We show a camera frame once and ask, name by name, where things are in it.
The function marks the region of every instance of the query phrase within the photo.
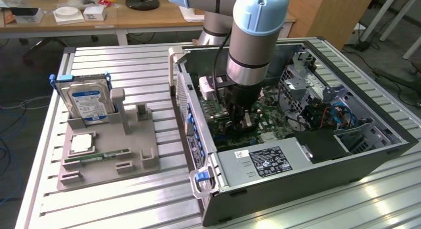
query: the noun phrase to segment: aluminum extrusion table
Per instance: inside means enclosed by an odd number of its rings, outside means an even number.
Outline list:
[[[323,55],[421,139],[421,120],[326,42],[308,38]],[[161,170],[147,176],[69,192],[55,182],[66,128],[66,109],[55,92],[41,133],[15,228],[201,228],[186,161],[167,91],[167,48],[189,43],[77,48],[63,54],[58,74],[110,72],[125,89],[125,108],[153,110]],[[336,82],[316,64],[328,84]],[[211,228],[384,228],[421,225],[421,144],[362,180]]]

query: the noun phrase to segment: motherboard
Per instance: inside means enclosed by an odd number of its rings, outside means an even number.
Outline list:
[[[215,100],[205,100],[202,97],[199,97],[199,103],[218,151],[280,140],[287,134],[294,132],[286,121],[284,114],[278,108],[275,95],[266,89],[262,89],[260,96],[250,112],[250,118],[256,119],[258,126],[247,134],[226,134],[223,130],[228,116],[224,107]]]

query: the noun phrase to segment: warning label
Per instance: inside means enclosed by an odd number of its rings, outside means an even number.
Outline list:
[[[291,170],[291,166],[279,147],[248,152],[248,155],[260,177]]]

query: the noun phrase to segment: wooden cabinet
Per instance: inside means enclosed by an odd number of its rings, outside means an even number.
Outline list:
[[[296,18],[288,37],[323,37],[342,48],[370,0],[290,0],[287,12]]]

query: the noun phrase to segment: blue hard drive label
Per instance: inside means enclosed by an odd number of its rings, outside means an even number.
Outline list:
[[[260,177],[291,170],[291,166],[279,147],[248,152],[248,156]]]
[[[101,103],[99,91],[86,91],[71,93],[79,116],[89,121],[99,120],[106,117],[106,109]]]

